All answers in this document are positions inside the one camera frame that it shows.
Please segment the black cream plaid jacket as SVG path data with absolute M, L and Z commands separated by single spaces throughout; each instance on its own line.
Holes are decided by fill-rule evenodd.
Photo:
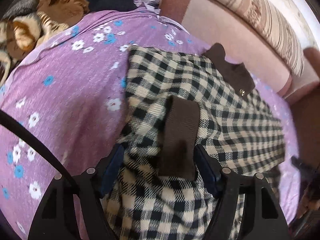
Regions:
M 104 199 L 120 239 L 201 239 L 217 200 L 194 163 L 194 147 L 240 175 L 261 172 L 278 193 L 285 157 L 281 121 L 243 64 L 221 44 L 202 55 L 129 48 L 124 162 Z

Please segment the purple floral bed sheet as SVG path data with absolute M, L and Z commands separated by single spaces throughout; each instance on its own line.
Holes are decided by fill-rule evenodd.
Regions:
M 144 7 L 95 12 L 28 55 L 1 88 L 1 109 L 43 142 L 70 174 L 80 174 L 110 153 L 125 124 L 131 45 L 197 56 L 210 47 L 160 22 Z M 231 148 L 213 156 L 245 175 L 265 169 L 277 195 L 277 165 L 289 146 L 284 140 L 279 156 L 236 155 Z M 201 239 L 216 200 L 201 179 L 158 178 L 150 158 L 128 160 L 131 166 L 124 167 L 113 199 L 106 201 L 112 228 L 120 239 Z M 55 173 L 28 144 L 1 127 L 1 211 L 22 239 Z

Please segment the tan striped fuzzy garment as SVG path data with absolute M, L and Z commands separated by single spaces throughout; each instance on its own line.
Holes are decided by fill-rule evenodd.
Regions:
M 33 49 L 68 28 L 68 24 L 56 22 L 42 11 L 2 21 L 1 85 Z

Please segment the brown fuzzy garment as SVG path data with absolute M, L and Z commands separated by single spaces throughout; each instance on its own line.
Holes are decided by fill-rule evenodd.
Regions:
M 71 27 L 89 13 L 89 2 L 87 0 L 39 0 L 37 11 L 44 12 L 57 23 L 65 23 Z

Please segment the grey knitted garment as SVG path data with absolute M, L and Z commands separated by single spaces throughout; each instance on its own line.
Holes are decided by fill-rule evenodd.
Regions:
M 2 19 L 15 18 L 17 16 L 25 16 L 35 12 L 37 9 L 36 0 L 20 0 L 7 10 Z

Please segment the beige striped pillow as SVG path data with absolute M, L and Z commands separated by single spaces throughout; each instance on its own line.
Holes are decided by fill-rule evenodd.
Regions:
M 216 0 L 249 24 L 295 76 L 304 70 L 304 54 L 294 29 L 269 0 Z

